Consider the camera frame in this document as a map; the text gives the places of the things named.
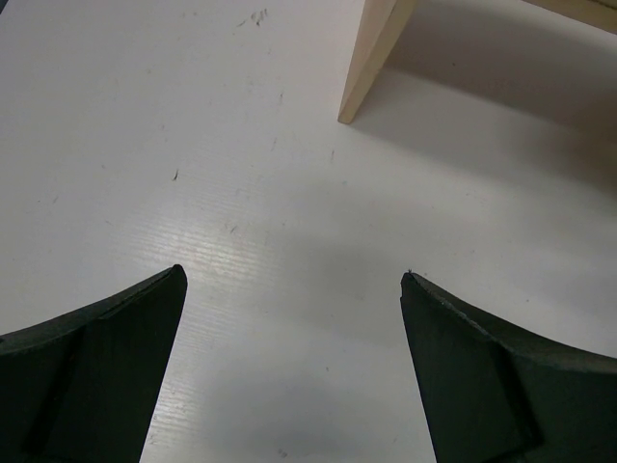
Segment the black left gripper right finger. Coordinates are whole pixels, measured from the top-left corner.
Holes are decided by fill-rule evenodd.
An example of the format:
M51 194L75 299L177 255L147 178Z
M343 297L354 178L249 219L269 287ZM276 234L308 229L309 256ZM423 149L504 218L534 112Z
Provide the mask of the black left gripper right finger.
M401 311L439 462L613 462L616 361L408 272Z

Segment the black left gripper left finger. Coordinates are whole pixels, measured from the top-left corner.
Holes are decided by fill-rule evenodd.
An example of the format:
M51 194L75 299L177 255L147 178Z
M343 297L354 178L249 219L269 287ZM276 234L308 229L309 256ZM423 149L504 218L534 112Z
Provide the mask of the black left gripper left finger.
M176 264L3 335L2 461L139 461L186 292Z

